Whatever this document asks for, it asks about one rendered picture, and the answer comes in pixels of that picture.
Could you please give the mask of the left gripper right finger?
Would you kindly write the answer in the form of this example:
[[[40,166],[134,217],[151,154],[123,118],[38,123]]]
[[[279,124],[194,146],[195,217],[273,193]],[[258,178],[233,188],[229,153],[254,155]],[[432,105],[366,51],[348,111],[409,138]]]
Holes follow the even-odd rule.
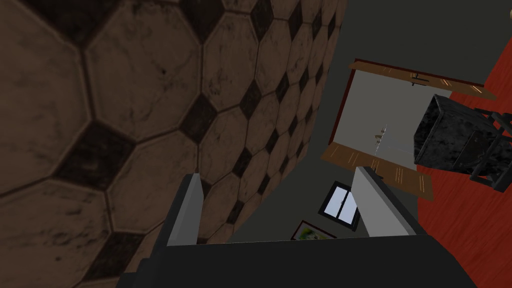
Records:
[[[426,231],[369,166],[355,169],[351,194],[370,237],[426,235]]]

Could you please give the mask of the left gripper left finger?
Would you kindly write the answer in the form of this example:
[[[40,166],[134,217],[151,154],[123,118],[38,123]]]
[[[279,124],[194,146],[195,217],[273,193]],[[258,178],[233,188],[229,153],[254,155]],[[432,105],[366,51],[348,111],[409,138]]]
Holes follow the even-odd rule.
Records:
[[[159,231],[155,247],[195,245],[203,203],[204,192],[200,174],[186,174]]]

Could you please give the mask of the brown wooden door leaf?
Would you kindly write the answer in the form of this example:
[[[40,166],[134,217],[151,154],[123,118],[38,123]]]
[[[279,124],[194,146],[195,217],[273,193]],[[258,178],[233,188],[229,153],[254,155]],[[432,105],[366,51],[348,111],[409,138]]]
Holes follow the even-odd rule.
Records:
[[[427,87],[443,89],[451,92],[456,92],[464,95],[469,95],[477,98],[495,101],[497,97],[489,90],[481,85],[472,82],[452,79],[448,77],[422,73],[396,66],[389,66],[370,62],[362,59],[356,59],[348,66],[351,70],[363,71],[365,73],[376,74],[380,76],[390,77],[397,80],[402,80],[411,83],[411,73],[418,73],[420,78],[428,79]]]
[[[370,167],[388,186],[428,201],[434,200],[431,177],[428,174],[395,164],[382,158],[332,142],[321,159],[354,172],[356,167]]]

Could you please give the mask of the black framed window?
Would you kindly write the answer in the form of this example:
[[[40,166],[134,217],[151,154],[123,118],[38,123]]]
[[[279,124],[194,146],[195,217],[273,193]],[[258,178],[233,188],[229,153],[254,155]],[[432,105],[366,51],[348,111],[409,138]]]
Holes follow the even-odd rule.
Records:
[[[349,185],[335,181],[326,195],[318,214],[355,232],[361,214]]]

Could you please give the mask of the framed green picture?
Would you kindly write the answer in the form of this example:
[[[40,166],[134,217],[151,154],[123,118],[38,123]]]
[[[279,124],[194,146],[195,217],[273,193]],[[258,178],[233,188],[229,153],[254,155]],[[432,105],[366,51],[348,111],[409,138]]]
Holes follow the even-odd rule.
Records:
[[[300,222],[295,232],[291,236],[292,241],[297,240],[321,240],[321,239],[336,239],[337,237],[328,233],[304,220]]]

